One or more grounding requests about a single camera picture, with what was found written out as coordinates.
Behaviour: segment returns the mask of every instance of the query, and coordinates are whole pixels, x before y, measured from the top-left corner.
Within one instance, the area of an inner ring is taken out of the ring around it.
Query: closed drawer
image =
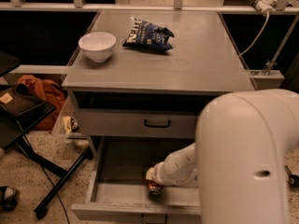
[[[102,111],[80,109],[76,114],[86,135],[194,138],[196,116],[191,113]]]
[[[159,196],[149,196],[146,171],[170,152],[191,140],[106,138],[98,148],[86,203],[73,204],[81,220],[111,220],[140,223],[200,223],[198,188],[164,187]]]

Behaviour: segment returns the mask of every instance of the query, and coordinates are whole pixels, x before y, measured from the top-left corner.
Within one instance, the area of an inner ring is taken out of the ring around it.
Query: red backpack
[[[24,75],[17,82],[26,85],[33,95],[56,106],[48,117],[36,125],[37,130],[52,130],[66,99],[62,86],[54,80],[41,79],[33,75]]]

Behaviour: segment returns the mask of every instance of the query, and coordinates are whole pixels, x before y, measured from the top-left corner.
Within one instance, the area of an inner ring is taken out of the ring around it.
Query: black cord
[[[28,140],[28,138],[27,138],[27,136],[26,136],[26,133],[24,132],[24,130],[23,130],[22,126],[21,126],[21,124],[19,123],[19,121],[18,121],[18,120],[16,120],[16,121],[17,121],[17,123],[18,123],[18,125],[19,125],[19,127],[20,127],[20,129],[21,129],[22,135],[23,135],[23,137],[24,137],[24,139],[25,139],[26,143],[29,145],[29,147],[30,147],[30,148],[32,148],[32,146],[31,146],[31,144],[30,144],[30,142],[29,142],[29,140]],[[51,183],[51,184],[52,184],[52,185],[55,187],[55,185],[54,185],[53,181],[50,179],[50,177],[49,177],[49,175],[47,174],[47,172],[46,172],[45,168],[44,168],[44,167],[43,167],[41,164],[39,164],[39,165],[40,165],[41,169],[43,170],[43,172],[44,172],[45,176],[46,176],[46,177],[47,177],[47,179],[49,180],[49,182],[50,182],[50,183]],[[66,209],[65,209],[64,203],[63,203],[63,201],[61,200],[61,198],[60,198],[60,196],[59,196],[58,192],[56,193],[56,195],[57,195],[57,198],[58,198],[58,200],[59,200],[60,204],[62,205],[62,207],[63,207],[63,209],[64,209],[64,214],[65,214],[65,217],[66,217],[67,223],[68,223],[68,224],[70,224],[70,221],[69,221],[68,214],[67,214],[67,212],[66,212]]]

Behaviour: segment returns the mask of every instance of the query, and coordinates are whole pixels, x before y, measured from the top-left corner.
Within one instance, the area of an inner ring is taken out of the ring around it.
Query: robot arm
[[[220,96],[202,111],[195,141],[157,164],[152,177],[161,185],[194,184],[198,170],[202,224],[290,223],[284,156],[299,145],[298,94]]]

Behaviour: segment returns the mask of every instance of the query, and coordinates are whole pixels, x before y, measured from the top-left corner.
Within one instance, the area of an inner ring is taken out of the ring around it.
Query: bowl
[[[83,54],[96,63],[103,63],[112,55],[115,43],[115,36],[104,32],[87,34],[78,41]]]

